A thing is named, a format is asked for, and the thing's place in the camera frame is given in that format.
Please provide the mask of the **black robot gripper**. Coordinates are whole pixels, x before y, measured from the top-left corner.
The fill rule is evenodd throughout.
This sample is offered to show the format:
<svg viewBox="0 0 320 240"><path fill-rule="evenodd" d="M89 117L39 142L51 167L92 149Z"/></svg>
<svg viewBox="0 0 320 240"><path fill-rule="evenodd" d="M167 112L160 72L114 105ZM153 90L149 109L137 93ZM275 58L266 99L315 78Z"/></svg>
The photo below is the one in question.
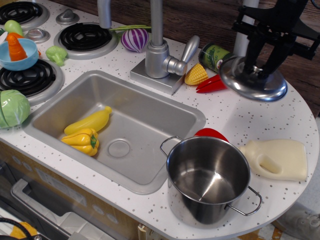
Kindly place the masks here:
<svg viewBox="0 0 320 240"><path fill-rule="evenodd" d="M278 0L272 8L242 6L232 29L247 35L249 40L244 60L244 72L251 74L257 66L257 59L265 43L279 44L284 37L300 37L313 41L311 46L299 42L276 45L259 74L266 79L290 55L312 60L320 44L320 33L307 26L301 19L306 0Z"/></svg>

